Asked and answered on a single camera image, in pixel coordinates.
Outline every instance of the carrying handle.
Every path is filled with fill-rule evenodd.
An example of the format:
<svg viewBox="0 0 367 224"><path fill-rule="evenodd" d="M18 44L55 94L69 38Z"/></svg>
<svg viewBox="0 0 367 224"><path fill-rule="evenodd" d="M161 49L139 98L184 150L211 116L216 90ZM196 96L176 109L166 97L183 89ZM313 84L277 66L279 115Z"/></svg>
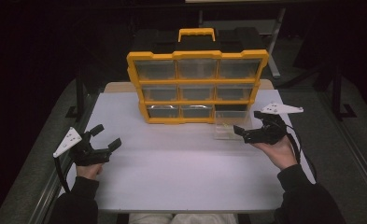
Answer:
<svg viewBox="0 0 367 224"><path fill-rule="evenodd" d="M213 28L180 29L177 42L180 42L183 35L212 35L212 40L215 41L215 31Z"/></svg>

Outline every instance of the white table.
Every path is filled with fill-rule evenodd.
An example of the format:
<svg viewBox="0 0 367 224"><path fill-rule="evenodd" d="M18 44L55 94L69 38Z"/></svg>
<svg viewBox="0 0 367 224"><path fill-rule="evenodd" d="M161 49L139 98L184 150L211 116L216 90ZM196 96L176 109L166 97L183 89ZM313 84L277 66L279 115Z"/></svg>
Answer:
<svg viewBox="0 0 367 224"><path fill-rule="evenodd" d="M271 101L282 103L278 91L259 90L251 110ZM279 170L261 151L243 140L215 140L212 124L147 124L137 105L135 92L101 93L92 112L87 130L105 127L92 138L94 148L106 148L117 137L122 141L98 176L99 209L250 213L280 206ZM287 115L282 118L291 125ZM258 119L252 123L261 127ZM314 183L304 156L302 166ZM72 166L70 188L75 175Z"/></svg>

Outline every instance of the person's left hand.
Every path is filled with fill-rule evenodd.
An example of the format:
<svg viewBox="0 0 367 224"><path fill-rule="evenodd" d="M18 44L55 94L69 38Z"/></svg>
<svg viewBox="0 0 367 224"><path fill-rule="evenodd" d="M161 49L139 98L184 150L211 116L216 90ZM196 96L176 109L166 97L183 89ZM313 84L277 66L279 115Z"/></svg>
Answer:
<svg viewBox="0 0 367 224"><path fill-rule="evenodd" d="M89 166L76 166L76 171L78 173L78 176L82 176L91 180L96 180L96 176L102 173L102 166L102 163Z"/></svg>

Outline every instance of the black sleeve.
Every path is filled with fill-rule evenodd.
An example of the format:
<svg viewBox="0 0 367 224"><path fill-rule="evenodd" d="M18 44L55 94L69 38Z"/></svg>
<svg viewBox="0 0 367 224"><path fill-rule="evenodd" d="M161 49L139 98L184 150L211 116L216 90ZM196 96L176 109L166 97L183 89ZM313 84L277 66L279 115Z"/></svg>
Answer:
<svg viewBox="0 0 367 224"><path fill-rule="evenodd" d="M331 194L306 177L300 164L278 174L285 190L281 208L275 211L276 223L344 224L346 223Z"/></svg>
<svg viewBox="0 0 367 224"><path fill-rule="evenodd" d="M97 223L98 204L94 198L98 186L96 180L77 176L71 192L57 199L49 223Z"/></svg>

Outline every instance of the yellow storage organizer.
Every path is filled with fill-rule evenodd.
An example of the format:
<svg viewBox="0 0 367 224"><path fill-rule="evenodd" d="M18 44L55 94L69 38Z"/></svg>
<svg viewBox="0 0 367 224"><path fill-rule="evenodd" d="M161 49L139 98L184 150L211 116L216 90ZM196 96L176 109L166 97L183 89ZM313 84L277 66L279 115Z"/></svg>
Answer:
<svg viewBox="0 0 367 224"><path fill-rule="evenodd" d="M254 103L268 53L254 28L141 30L127 56L148 123L214 123Z"/></svg>

